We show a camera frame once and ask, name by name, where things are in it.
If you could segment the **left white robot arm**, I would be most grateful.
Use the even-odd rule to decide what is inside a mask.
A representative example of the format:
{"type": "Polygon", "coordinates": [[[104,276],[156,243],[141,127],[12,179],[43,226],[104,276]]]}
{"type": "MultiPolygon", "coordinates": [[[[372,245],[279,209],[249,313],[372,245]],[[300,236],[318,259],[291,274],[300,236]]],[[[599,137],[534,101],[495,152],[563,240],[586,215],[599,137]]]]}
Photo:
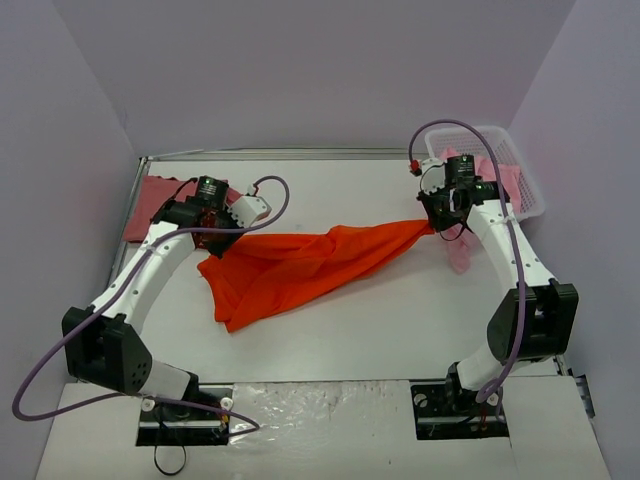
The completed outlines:
{"type": "Polygon", "coordinates": [[[125,395],[165,398],[165,406],[179,418],[198,412],[198,376],[154,359],[141,333],[155,300],[198,244],[207,239],[222,253],[239,238],[199,231],[238,228],[227,212],[228,190],[226,181],[201,176],[193,195],[166,200],[111,286],[89,307],[67,311],[62,331],[71,376],[125,395]]]}

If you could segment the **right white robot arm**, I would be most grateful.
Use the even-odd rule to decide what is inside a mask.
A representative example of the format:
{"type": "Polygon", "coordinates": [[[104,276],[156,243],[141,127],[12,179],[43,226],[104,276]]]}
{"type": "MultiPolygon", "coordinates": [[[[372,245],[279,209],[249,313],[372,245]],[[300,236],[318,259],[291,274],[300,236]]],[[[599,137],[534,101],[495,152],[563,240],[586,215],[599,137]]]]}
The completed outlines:
{"type": "Polygon", "coordinates": [[[443,389],[446,406],[465,413],[514,370],[566,352],[579,294],[544,266],[522,231],[506,189],[475,172],[471,155],[424,160],[417,167],[417,199],[431,227],[471,232],[499,280],[501,301],[479,349],[456,363],[443,389]]]}

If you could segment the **orange t shirt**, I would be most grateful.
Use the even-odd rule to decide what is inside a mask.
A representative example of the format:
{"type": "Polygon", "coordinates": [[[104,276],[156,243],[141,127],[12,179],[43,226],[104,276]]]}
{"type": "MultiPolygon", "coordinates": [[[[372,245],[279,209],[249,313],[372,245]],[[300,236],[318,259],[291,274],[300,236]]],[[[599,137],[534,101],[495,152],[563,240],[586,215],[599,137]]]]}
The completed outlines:
{"type": "Polygon", "coordinates": [[[404,220],[324,234],[251,234],[197,269],[210,287],[214,320],[234,333],[370,276],[434,233],[426,220],[404,220]]]}

